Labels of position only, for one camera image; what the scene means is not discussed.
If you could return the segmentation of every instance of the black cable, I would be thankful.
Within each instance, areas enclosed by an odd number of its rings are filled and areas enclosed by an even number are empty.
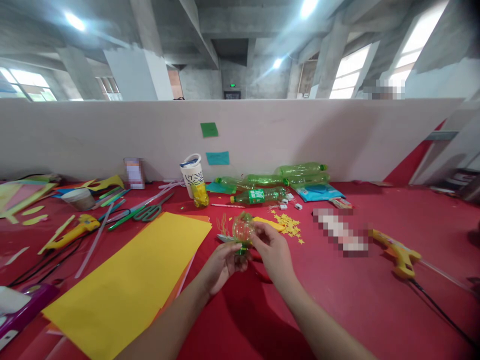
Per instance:
[[[415,280],[415,279],[408,279],[413,285],[415,285],[415,287],[420,290],[423,295],[425,295],[425,297],[431,302],[431,304],[435,307],[435,309],[437,309],[440,314],[442,314],[442,316],[450,323],[450,325],[452,325],[456,331],[458,331],[458,333],[466,340],[467,343],[469,343],[475,350],[479,350],[479,346],[475,343],[475,341],[473,341],[471,338],[469,338],[469,336],[463,332],[463,330],[461,328],[459,328],[457,326],[456,323],[454,323],[452,321],[452,319],[450,319],[448,317],[448,315],[440,308],[440,306],[437,305],[437,303],[427,294],[427,292],[424,290],[423,287],[420,286],[420,284]]]
[[[114,213],[117,213],[117,212],[124,212],[124,211],[128,211],[128,213],[125,215],[127,216],[128,214],[130,214],[130,209],[118,209],[118,210],[115,210],[115,211],[112,211],[110,213],[111,214],[114,214]],[[119,218],[118,220],[116,220],[115,222],[123,219],[125,216]],[[68,259],[71,255],[73,255],[77,250],[78,248],[80,247],[82,241],[84,238],[86,238],[87,236],[93,234],[95,231],[97,231],[98,228],[86,233],[85,235],[81,236],[81,237],[78,237],[76,238],[75,240],[73,240],[72,242],[68,243],[63,249],[57,251],[56,253],[51,249],[51,250],[47,250],[47,252],[45,253],[45,255],[43,256],[43,258],[37,262],[34,266],[32,266],[31,268],[29,268],[27,271],[25,271],[22,275],[20,275],[19,277],[17,277],[14,281],[12,281],[8,287],[9,288],[13,288],[13,287],[16,287],[20,284],[23,284],[25,282],[27,282],[28,280],[30,280],[31,278],[33,278],[35,275],[37,275],[39,272],[41,272],[43,269],[45,269],[45,267],[50,264],[53,260],[55,260],[56,258],[58,258],[60,255],[64,254],[73,244],[77,243],[78,242],[78,245],[77,247],[72,251],[70,252],[65,258],[63,258],[62,260],[60,260],[54,267],[52,270],[50,270],[48,272],[48,274],[44,277],[42,277],[42,279],[39,281],[39,283],[43,280],[45,280],[46,277],[50,276],[56,269],[58,269],[60,267],[60,265],[66,260]],[[42,266],[40,266],[37,270],[35,270],[33,273],[31,273],[29,276],[27,276],[26,278],[22,279],[24,276],[26,276],[29,272],[33,271],[37,266],[39,266],[45,259],[47,259],[51,254],[55,254],[53,257],[51,257],[46,263],[44,263]]]

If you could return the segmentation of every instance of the green sticky note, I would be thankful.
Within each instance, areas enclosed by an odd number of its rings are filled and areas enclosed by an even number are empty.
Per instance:
[[[214,122],[202,122],[200,126],[204,138],[214,138],[219,135],[217,124]]]
[[[207,152],[206,160],[208,165],[230,165],[230,154],[228,151]]]

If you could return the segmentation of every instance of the pink paper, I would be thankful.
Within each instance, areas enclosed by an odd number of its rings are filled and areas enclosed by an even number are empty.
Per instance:
[[[15,195],[12,196],[10,201],[5,205],[3,208],[4,211],[7,211],[13,208],[15,205],[21,203],[23,200],[28,199],[37,191],[43,189],[45,185],[32,185],[32,184],[23,184],[16,192]]]

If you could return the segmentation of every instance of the white tumbler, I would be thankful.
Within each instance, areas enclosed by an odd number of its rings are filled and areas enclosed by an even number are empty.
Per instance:
[[[192,192],[192,185],[200,185],[205,182],[204,175],[202,173],[202,164],[200,164],[200,161],[202,160],[200,154],[192,154],[188,156],[183,162],[187,163],[195,159],[197,159],[197,161],[193,164],[185,165],[184,167],[180,166],[180,171],[183,175],[183,179],[185,180],[186,189],[188,190],[188,195],[190,196],[190,199],[194,198],[194,194]]]

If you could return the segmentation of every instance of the table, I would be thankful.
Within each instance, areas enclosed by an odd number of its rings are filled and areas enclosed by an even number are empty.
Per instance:
[[[157,185],[130,191],[125,205],[131,207],[156,194]],[[369,183],[332,185],[357,206],[356,222],[371,223],[463,283],[466,277],[480,273],[480,241],[475,242],[468,236],[469,231],[478,228],[480,208],[421,187],[381,188]],[[186,189],[176,187],[174,191],[173,197],[163,205],[164,211],[208,215],[213,224],[197,251],[186,286],[219,244],[216,219],[224,213],[227,219],[234,217],[240,209],[209,206],[199,210],[188,198]],[[305,242],[300,244],[296,238],[287,236],[297,277],[315,301],[350,334],[380,359],[467,359],[472,356],[470,346],[429,303],[393,275],[394,264],[383,256],[378,244],[369,246],[368,257],[342,257],[318,230],[311,215],[314,208],[333,206],[328,202],[303,203],[297,195],[295,198],[303,204],[303,209],[289,206],[285,213],[300,221]],[[211,203],[226,204],[228,199],[225,194],[210,194]],[[38,250],[74,213],[59,199],[42,200],[41,205],[45,205],[44,211],[35,215],[47,212],[48,221],[22,226],[0,220],[1,264],[20,249],[30,247],[11,265],[0,268],[0,284],[8,284],[38,261]],[[100,216],[105,211],[106,208],[101,208],[91,213]],[[249,212],[274,219],[266,206],[252,206]],[[83,275],[117,252],[142,226],[140,222],[130,221],[103,234]],[[76,284],[73,276],[92,240],[85,241],[47,280],[65,279],[62,292]],[[478,334],[480,305],[471,294],[421,264],[415,266],[415,272],[417,281],[460,328],[471,337]],[[60,336],[46,334],[47,323],[40,316],[35,319],[3,350],[2,359],[28,359],[33,354],[41,358],[40,354],[46,356],[50,352],[48,360],[86,359],[68,340],[59,343]],[[178,358],[312,359],[313,355],[275,287],[259,282],[253,271],[247,271],[235,274],[205,307]]]

